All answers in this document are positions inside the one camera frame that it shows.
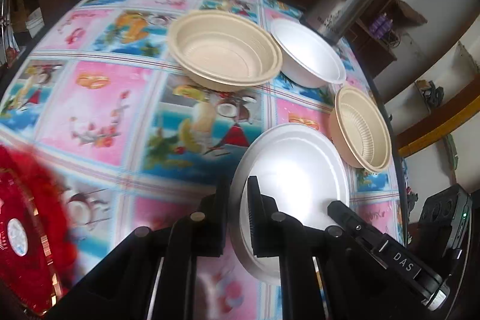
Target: wall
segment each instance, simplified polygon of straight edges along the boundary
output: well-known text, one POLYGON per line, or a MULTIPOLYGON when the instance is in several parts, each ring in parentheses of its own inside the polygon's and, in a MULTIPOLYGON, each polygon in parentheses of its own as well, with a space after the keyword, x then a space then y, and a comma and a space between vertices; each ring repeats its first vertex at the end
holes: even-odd
MULTIPOLYGON (((476 70, 473 63, 480 64, 480 16, 460 38, 464 48, 456 43, 450 50, 419 79, 433 80, 445 92, 443 103, 454 97, 472 81, 476 70)), ((416 124, 426 116, 428 110, 423 98, 413 83, 385 104, 392 115, 392 128, 396 135, 416 124)))
POLYGON ((380 95, 390 98, 419 77, 432 59, 445 53, 446 42, 480 6, 479 0, 403 0, 428 20, 423 26, 408 28, 408 36, 393 49, 393 62, 375 78, 380 95))
POLYGON ((458 153, 457 182, 466 191, 480 189, 480 113, 452 132, 458 153))
POLYGON ((410 213, 409 223, 419 220, 425 200, 450 187, 448 159, 442 141, 407 157, 409 186, 418 194, 418 201, 410 213))

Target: cable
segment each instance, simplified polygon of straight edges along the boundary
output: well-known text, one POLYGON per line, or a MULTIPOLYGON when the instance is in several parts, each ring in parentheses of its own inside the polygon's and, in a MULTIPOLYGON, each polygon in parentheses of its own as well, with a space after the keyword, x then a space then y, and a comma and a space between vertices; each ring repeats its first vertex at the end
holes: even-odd
POLYGON ((455 297, 453 297, 452 305, 450 305, 450 309, 448 310, 447 315, 445 316, 445 320, 448 319, 448 316, 450 316, 450 312, 452 311, 453 305, 455 304, 455 300, 457 300, 457 295, 458 292, 460 291, 460 287, 462 286, 462 281, 463 281, 463 276, 465 274, 465 269, 467 268, 467 261, 469 260, 469 250, 470 250, 470 238, 472 236, 472 217, 471 214, 469 216, 469 237, 466 242, 466 254, 465 254, 465 263, 463 264, 463 270, 462 270, 462 275, 460 275, 460 281, 458 283, 458 288, 457 291, 455 292, 455 297))

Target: tablecloth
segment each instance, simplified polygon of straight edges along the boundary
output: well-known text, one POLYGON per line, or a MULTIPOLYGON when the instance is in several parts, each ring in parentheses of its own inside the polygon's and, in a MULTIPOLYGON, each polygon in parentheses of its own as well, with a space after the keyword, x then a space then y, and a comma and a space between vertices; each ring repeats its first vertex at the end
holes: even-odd
MULTIPOLYGON (((328 135, 341 86, 303 88, 280 74, 236 93, 195 85, 168 53, 171 21, 192 9, 225 10, 265 29, 301 12, 277 0, 82 0, 39 42, 1 102, 0 141, 34 145, 58 176, 79 250, 76 278, 135 227, 159 229, 195 210, 233 176, 266 129, 302 123, 328 135)), ((346 83, 371 95, 349 44, 335 50, 346 83)), ((381 174, 345 163, 350 206, 400 243, 402 221, 393 161, 381 174)), ((281 292, 251 277, 227 239, 219 259, 198 260, 206 294, 201 317, 279 319, 281 292)))

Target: screw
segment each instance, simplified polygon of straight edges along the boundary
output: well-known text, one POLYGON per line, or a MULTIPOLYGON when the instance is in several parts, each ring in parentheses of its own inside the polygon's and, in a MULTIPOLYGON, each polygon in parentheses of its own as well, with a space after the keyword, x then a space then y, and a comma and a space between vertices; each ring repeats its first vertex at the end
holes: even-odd
POLYGON ((340 236, 342 236, 343 233, 342 228, 340 228, 339 226, 329 226, 327 227, 326 231, 334 238, 339 238, 340 236))
POLYGON ((138 238, 144 238, 150 233, 150 228, 146 226, 139 226, 137 229, 135 229, 135 236, 138 238))
POLYGON ((272 213, 272 220, 277 221, 278 223, 283 221, 287 216, 285 213, 282 213, 280 211, 276 211, 275 213, 272 213))
POLYGON ((205 213, 201 211, 194 211, 190 215, 190 218, 192 219, 192 221, 195 221, 197 223, 198 221, 202 221, 205 218, 205 213))

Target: purple bottle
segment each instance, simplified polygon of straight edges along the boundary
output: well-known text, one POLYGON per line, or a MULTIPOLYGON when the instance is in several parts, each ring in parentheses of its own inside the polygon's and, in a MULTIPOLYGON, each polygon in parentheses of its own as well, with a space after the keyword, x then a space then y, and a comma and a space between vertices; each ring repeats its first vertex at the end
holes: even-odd
POLYGON ((385 20, 387 19, 387 13, 383 13, 379 15, 375 21, 372 22, 368 30, 370 31, 371 34, 375 34, 375 32, 378 30, 379 27, 383 25, 385 20))
POLYGON ((376 39, 381 39, 385 33, 387 33, 393 25, 393 20, 388 19, 387 21, 383 22, 382 26, 377 29, 375 34, 373 35, 376 39))

